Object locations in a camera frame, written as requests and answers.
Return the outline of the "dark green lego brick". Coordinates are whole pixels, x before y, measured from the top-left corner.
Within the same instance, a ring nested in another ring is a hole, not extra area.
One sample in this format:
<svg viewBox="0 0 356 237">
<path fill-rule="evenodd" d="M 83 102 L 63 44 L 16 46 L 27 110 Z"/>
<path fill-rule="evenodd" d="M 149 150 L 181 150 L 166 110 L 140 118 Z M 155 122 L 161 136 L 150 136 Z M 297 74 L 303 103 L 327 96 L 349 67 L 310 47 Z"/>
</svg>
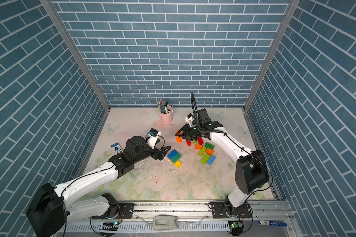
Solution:
<svg viewBox="0 0 356 237">
<path fill-rule="evenodd" d="M 171 158 L 171 161 L 172 161 L 173 163 L 176 163 L 181 157 L 182 157 L 181 154 L 176 153 L 176 154 Z"/>
</svg>

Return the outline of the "yellow lego brick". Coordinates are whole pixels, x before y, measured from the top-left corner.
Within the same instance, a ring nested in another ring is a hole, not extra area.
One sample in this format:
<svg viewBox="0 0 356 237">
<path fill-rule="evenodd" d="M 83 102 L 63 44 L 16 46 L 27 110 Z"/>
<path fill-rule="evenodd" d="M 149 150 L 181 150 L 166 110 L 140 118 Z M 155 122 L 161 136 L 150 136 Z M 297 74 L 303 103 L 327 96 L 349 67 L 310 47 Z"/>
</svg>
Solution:
<svg viewBox="0 0 356 237">
<path fill-rule="evenodd" d="M 179 168 L 179 167 L 182 165 L 182 163 L 178 160 L 178 161 L 176 161 L 176 162 L 174 163 L 174 165 L 175 165 L 177 168 Z"/>
</svg>

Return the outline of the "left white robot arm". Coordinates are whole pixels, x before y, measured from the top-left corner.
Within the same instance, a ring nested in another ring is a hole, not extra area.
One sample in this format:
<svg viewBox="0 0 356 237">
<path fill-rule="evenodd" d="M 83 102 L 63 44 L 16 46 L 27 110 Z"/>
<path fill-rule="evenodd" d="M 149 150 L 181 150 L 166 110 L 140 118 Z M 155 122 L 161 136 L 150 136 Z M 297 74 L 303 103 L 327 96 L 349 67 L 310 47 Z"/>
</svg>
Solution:
<svg viewBox="0 0 356 237">
<path fill-rule="evenodd" d="M 105 183 L 116 180 L 133 170 L 136 163 L 149 157 L 163 160 L 170 146 L 157 148 L 161 136 L 134 136 L 125 149 L 108 162 L 71 181 L 58 185 L 46 183 L 38 188 L 26 211 L 26 216 L 38 237 L 51 237 L 75 221 L 93 216 L 121 220 L 123 211 L 110 193 L 86 201 L 79 199 Z"/>
</svg>

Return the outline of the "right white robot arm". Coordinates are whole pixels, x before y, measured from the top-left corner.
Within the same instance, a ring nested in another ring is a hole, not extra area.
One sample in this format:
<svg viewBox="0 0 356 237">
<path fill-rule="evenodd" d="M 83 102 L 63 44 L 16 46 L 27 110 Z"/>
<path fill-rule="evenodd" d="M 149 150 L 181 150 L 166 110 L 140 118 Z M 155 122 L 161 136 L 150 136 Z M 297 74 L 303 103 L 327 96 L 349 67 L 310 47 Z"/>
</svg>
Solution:
<svg viewBox="0 0 356 237">
<path fill-rule="evenodd" d="M 185 118 L 186 124 L 176 132 L 177 137 L 193 141 L 207 138 L 220 146 L 235 162 L 235 189 L 225 197 L 223 210 L 230 217 L 239 217 L 249 208 L 247 200 L 269 182 L 270 173 L 264 154 L 252 151 L 236 141 L 218 121 L 211 121 L 206 109 L 193 107 L 193 113 Z"/>
</svg>

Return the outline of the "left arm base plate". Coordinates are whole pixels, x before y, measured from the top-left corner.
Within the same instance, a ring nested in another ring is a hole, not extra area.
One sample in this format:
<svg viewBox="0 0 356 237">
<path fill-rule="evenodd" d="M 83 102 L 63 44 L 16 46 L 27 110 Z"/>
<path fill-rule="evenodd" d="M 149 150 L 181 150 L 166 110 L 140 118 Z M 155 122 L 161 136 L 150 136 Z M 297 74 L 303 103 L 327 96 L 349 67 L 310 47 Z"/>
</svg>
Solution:
<svg viewBox="0 0 356 237">
<path fill-rule="evenodd" d="M 116 207 L 111 206 L 102 216 L 93 216 L 93 219 L 128 220 L 133 216 L 134 203 L 120 203 Z"/>
</svg>

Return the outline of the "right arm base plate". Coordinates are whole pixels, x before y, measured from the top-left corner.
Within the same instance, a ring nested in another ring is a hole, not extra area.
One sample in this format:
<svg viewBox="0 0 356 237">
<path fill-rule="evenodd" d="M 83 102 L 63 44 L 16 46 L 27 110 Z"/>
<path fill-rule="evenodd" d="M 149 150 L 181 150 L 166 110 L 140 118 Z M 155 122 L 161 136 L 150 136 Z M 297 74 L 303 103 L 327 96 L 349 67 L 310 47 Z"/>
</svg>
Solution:
<svg viewBox="0 0 356 237">
<path fill-rule="evenodd" d="M 210 202 L 208 207 L 212 212 L 214 219 L 222 218 L 252 218 L 252 209 L 248 203 L 244 203 L 239 207 L 233 207 L 226 202 Z"/>
</svg>

